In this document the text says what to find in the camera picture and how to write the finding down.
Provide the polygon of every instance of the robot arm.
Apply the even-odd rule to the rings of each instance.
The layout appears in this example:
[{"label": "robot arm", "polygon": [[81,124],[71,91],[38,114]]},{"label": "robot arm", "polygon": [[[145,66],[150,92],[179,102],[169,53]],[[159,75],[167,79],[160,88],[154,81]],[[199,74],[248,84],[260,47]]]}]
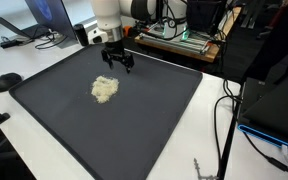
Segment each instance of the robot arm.
[{"label": "robot arm", "polygon": [[150,17],[156,0],[91,0],[98,27],[88,32],[90,44],[105,43],[103,61],[113,68],[112,60],[121,62],[129,73],[134,66],[133,56],[124,51],[121,14],[134,19]]}]

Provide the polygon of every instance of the dark gray mat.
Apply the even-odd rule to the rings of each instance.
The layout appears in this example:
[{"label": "dark gray mat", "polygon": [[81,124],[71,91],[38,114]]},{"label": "dark gray mat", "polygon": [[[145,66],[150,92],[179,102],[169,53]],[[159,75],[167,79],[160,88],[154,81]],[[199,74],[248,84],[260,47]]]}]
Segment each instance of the dark gray mat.
[{"label": "dark gray mat", "polygon": [[[133,54],[130,74],[102,61],[102,46],[67,57],[10,90],[14,97],[96,179],[145,179],[199,85],[202,74]],[[119,80],[98,104],[92,82]]]}]

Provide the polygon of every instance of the mouse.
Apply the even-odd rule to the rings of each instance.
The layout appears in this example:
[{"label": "mouse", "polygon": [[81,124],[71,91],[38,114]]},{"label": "mouse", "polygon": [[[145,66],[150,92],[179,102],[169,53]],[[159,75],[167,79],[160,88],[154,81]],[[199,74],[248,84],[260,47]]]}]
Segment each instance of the mouse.
[{"label": "mouse", "polygon": [[16,73],[3,74],[0,76],[0,92],[8,91],[20,82],[22,82],[22,77]]}]

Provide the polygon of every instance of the desk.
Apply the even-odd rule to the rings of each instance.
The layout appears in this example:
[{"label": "desk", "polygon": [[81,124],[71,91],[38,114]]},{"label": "desk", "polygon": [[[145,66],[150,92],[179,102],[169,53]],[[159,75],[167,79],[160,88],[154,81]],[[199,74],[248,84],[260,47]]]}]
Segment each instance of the desk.
[{"label": "desk", "polygon": [[[229,34],[238,15],[240,14],[241,12],[241,8],[240,7],[237,7],[237,8],[234,8],[233,9],[233,14],[234,15],[231,15],[228,20],[226,21],[226,23],[224,24],[224,27],[223,27],[223,32],[225,34]],[[217,54],[219,53],[220,49],[217,45],[212,45],[209,50],[204,54],[204,55],[201,55],[199,53],[192,53],[191,51],[188,51],[188,50],[185,50],[185,49],[180,49],[180,48],[175,48],[175,47],[171,47],[171,46],[167,46],[167,45],[163,45],[163,44],[157,44],[157,43],[154,43],[154,42],[151,42],[151,41],[146,41],[145,39],[142,39],[140,38],[139,36],[137,36],[135,38],[135,42],[138,43],[138,44],[142,44],[142,45],[146,45],[146,46],[151,46],[151,47],[154,47],[154,48],[158,48],[158,49],[162,49],[162,50],[165,50],[165,51],[169,51],[169,52],[173,52],[173,53],[177,53],[177,54],[181,54],[181,55],[184,55],[184,56],[188,56],[188,57],[191,57],[191,58],[195,58],[195,59],[199,59],[199,60],[202,60],[202,61],[206,61],[206,62],[214,62]]]},{"label": "desk", "polygon": [[[26,79],[82,48],[80,45],[74,45],[62,50],[55,47],[38,51],[34,49],[34,45],[39,43],[36,41],[23,47],[5,50],[0,48],[0,75],[16,72]],[[204,74],[201,84],[148,179],[196,180],[194,158],[200,165],[202,175],[216,174],[218,167],[213,109],[216,100],[224,95],[222,83],[222,79]],[[240,85],[229,82],[229,86],[234,94],[238,93]],[[229,99],[221,101],[217,110],[220,117],[218,133],[222,150],[232,118],[231,102]],[[0,93],[0,112],[11,115],[0,128],[37,179],[93,179],[7,92]]]}]

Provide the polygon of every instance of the screen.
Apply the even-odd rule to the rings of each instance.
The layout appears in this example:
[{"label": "screen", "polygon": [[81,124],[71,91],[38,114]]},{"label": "screen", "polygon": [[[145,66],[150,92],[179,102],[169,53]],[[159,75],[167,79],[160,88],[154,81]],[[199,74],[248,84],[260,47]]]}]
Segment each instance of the screen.
[{"label": "screen", "polygon": [[25,1],[39,24],[69,38],[76,39],[62,0]]}]

